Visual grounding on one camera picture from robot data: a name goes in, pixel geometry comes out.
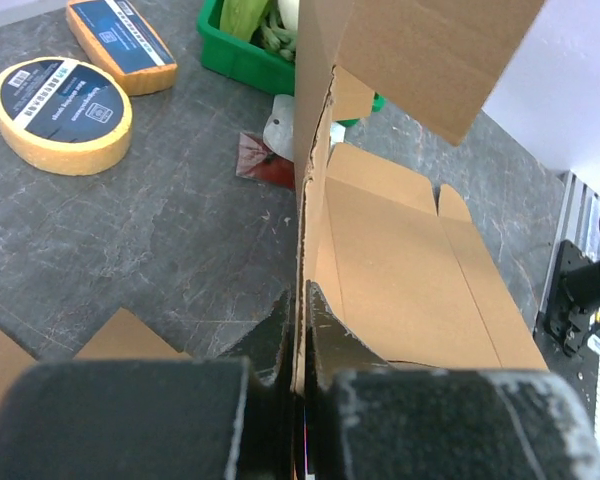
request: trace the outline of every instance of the gray tabletop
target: gray tabletop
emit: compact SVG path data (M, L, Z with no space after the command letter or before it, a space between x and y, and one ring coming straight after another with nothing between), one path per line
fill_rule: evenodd
M132 100L127 157L62 177L0 137L0 327L37 358L71 357L119 307L214 356L295 282L294 194L234 175L238 133L262 131L271 98L201 67L201 0L134 3L180 71L172 90ZM46 55L86 60L62 11L0 28L0 71ZM486 116L457 149L392 105L347 140L458 189L531 326L561 183Z

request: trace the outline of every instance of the barcode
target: barcode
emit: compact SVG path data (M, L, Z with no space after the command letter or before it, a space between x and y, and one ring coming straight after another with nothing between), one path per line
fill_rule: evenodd
M11 80L9 80L9 85L11 85L14 88L20 88L24 81L27 78L29 78L29 75L31 75L29 72L26 72L25 70L20 70L13 76Z
M127 2L118 2L118 5L120 6L125 15L133 15L133 10L131 10L131 7L127 5Z

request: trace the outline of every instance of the white wall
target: white wall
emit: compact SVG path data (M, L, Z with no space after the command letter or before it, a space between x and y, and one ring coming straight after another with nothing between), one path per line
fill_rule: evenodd
M600 194L600 0L548 0L484 110Z
M0 27L63 8L66 0L0 0Z

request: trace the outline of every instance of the red plastic bag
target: red plastic bag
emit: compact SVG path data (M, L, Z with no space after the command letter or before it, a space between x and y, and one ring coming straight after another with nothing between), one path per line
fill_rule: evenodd
M236 175L295 189L293 162L276 155L251 133L240 133Z

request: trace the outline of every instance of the white stripe on label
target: white stripe on label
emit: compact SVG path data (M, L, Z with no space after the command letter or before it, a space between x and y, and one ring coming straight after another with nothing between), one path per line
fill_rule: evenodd
M47 81L38 89L36 94L29 100L29 103L13 119L20 128L27 128L31 120L42 110L42 107L49 101L54 93L60 88L64 80L78 66L77 60L65 60L56 68L56 71L47 79Z
M144 51L147 52L147 55L149 55L149 57L151 57L151 60L153 60L153 62L156 65L163 66L164 61L160 58L160 55L158 55L156 53L156 51L153 49L151 44L149 44L149 42L147 41L145 36L142 33L140 33L140 31L136 28L136 26L133 24L133 22L131 20L129 20L129 17L127 17L127 15L122 11L122 8L120 8L120 5L118 5L118 3L115 0L105 0L105 2L107 2L107 5L109 5L109 8L111 8L111 10L113 10L113 13L116 14L116 16L122 22L122 24L125 27L127 27L127 30L129 30L129 33L131 33L131 36L136 39L136 41L140 44L140 46L144 49Z

